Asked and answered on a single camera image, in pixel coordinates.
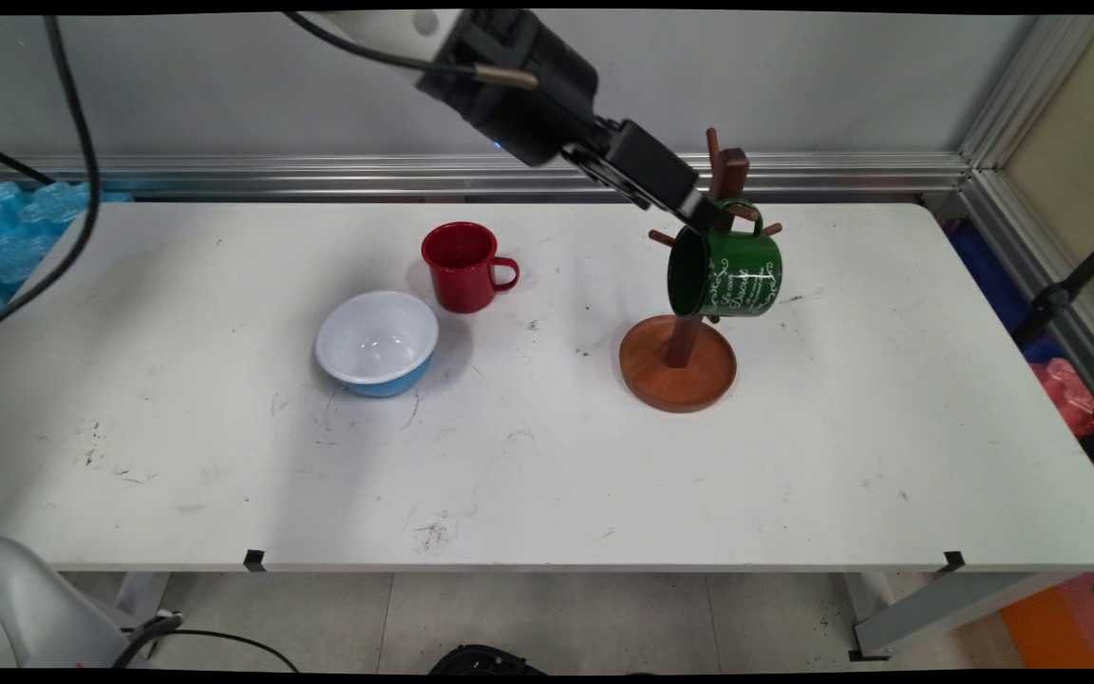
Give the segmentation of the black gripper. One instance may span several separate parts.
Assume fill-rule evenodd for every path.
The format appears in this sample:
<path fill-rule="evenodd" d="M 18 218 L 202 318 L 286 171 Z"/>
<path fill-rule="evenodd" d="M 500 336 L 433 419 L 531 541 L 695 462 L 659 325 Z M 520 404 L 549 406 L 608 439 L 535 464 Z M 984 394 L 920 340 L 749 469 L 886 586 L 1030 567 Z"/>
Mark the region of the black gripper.
<path fill-rule="evenodd" d="M 529 167 L 563 156 L 635 206 L 657 208 L 698 231 L 715 228 L 725 216 L 698 189 L 699 174 L 641 125 L 596 116 L 595 66 L 529 9 L 465 9 L 437 58 L 534 79 L 534 86 L 522 89 L 426 72 L 416 85 Z"/>

